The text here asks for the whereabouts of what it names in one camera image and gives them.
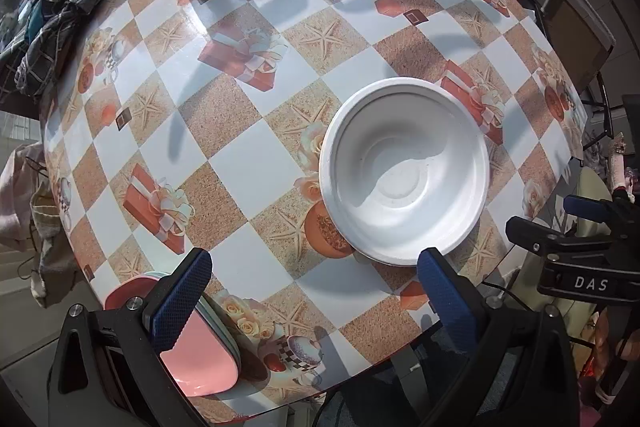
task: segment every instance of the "white bowl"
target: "white bowl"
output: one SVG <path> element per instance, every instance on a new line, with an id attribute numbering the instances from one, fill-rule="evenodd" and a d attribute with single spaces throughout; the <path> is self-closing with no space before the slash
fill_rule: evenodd
<path id="1" fill-rule="evenodd" d="M 418 78 L 359 90 L 335 114 L 320 153 L 320 189 L 338 231 L 382 263 L 444 255 L 475 225 L 489 186 L 482 132 L 462 103 Z"/>

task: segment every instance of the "blue gripper pad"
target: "blue gripper pad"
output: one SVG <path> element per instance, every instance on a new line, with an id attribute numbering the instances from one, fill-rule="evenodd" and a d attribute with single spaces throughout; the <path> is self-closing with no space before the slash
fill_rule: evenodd
<path id="1" fill-rule="evenodd" d="M 562 207 L 567 214 L 604 223 L 609 217 L 609 209 L 598 200 L 569 195 L 564 198 Z"/>
<path id="2" fill-rule="evenodd" d="M 488 320 L 481 295 L 469 279 L 455 273 L 437 248 L 422 251 L 417 272 L 456 349 L 472 353 Z"/>
<path id="3" fill-rule="evenodd" d="M 209 252 L 193 248 L 174 272 L 162 277 L 146 296 L 143 326 L 158 355 L 174 347 L 211 279 L 211 268 Z"/>

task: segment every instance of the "pink bowl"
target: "pink bowl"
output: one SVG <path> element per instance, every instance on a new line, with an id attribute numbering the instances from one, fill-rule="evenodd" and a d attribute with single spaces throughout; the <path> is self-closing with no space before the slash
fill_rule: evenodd
<path id="1" fill-rule="evenodd" d="M 104 301 L 105 310 L 120 308 L 131 297 L 146 297 L 158 282 L 138 275 L 114 289 Z M 238 366 L 231 353 L 193 311 L 184 325 L 174 349 L 160 358 L 186 396 L 205 396 L 231 389 L 238 380 Z"/>

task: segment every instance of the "checkered tablecloth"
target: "checkered tablecloth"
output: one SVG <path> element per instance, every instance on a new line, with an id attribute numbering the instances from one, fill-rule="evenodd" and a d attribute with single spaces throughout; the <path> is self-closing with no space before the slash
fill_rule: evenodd
<path id="1" fill-rule="evenodd" d="M 479 283 L 511 248 L 507 219 L 533 218 L 582 155 L 584 108 L 515 0 L 104 0 L 48 94 L 47 166 L 100 299 L 211 253 L 243 367 L 192 399 L 210 421 L 318 393 L 437 320 L 415 269 L 352 255 L 318 190 L 332 116 L 390 76 L 439 83 L 486 135 L 486 206 L 449 255 Z M 289 336 L 319 343 L 313 371 L 266 369 Z"/>

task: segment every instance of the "screw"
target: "screw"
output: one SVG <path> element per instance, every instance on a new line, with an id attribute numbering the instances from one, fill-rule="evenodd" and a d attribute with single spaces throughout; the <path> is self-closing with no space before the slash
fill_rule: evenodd
<path id="1" fill-rule="evenodd" d="M 558 308 L 553 306 L 553 304 L 547 304 L 545 306 L 545 313 L 547 315 L 549 315 L 549 317 L 559 317 L 560 316 L 560 312 L 559 312 Z"/>
<path id="2" fill-rule="evenodd" d="M 502 300 L 497 295 L 489 295 L 484 302 L 492 310 L 497 310 L 502 307 Z"/>
<path id="3" fill-rule="evenodd" d="M 82 304 L 74 304 L 69 308 L 69 316 L 78 317 L 78 315 L 82 313 L 82 310 L 84 310 Z"/>
<path id="4" fill-rule="evenodd" d="M 142 306 L 142 297 L 132 297 L 127 301 L 127 309 L 133 311 Z"/>

